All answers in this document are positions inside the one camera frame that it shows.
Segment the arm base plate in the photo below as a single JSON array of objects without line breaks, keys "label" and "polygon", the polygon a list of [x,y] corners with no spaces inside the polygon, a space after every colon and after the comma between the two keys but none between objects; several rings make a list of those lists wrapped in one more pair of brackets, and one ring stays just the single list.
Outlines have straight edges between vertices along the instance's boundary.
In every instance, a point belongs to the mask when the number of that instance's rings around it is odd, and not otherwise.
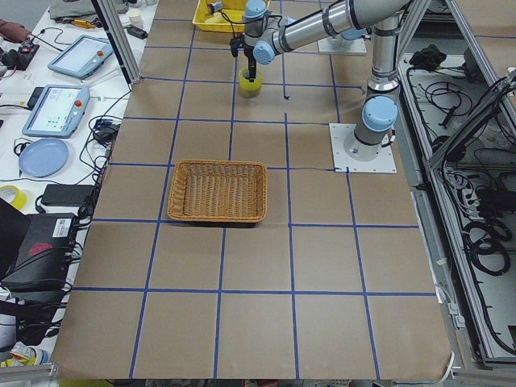
[{"label": "arm base plate", "polygon": [[346,40],[341,35],[318,41],[318,52],[327,55],[366,56],[367,48],[362,36]]},{"label": "arm base plate", "polygon": [[384,136],[381,144],[364,145],[355,137],[355,127],[350,123],[329,124],[334,170],[338,173],[396,173],[392,148],[383,148],[388,136]]}]

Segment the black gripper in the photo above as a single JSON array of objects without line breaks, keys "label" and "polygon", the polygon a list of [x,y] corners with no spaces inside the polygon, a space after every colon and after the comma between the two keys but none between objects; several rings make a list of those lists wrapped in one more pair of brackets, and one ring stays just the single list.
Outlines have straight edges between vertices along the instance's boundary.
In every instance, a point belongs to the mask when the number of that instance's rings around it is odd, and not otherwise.
[{"label": "black gripper", "polygon": [[254,57],[253,50],[260,37],[251,37],[247,34],[242,34],[241,43],[243,47],[243,53],[248,59],[248,81],[254,82],[256,79],[256,58]]}]

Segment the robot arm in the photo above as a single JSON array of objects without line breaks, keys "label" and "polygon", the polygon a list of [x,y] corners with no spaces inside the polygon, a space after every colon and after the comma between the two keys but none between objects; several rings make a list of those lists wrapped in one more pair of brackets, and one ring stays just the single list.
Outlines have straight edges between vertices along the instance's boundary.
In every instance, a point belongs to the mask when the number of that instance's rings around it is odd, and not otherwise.
[{"label": "robot arm", "polygon": [[248,1],[243,14],[244,32],[231,39],[232,56],[242,51],[248,59],[248,80],[257,65],[318,40],[333,48],[344,47],[372,33],[372,66],[361,120],[344,140],[346,153],[358,161],[374,160],[388,131],[397,121],[402,17],[407,1],[337,1],[301,19],[270,11],[263,1]]}]

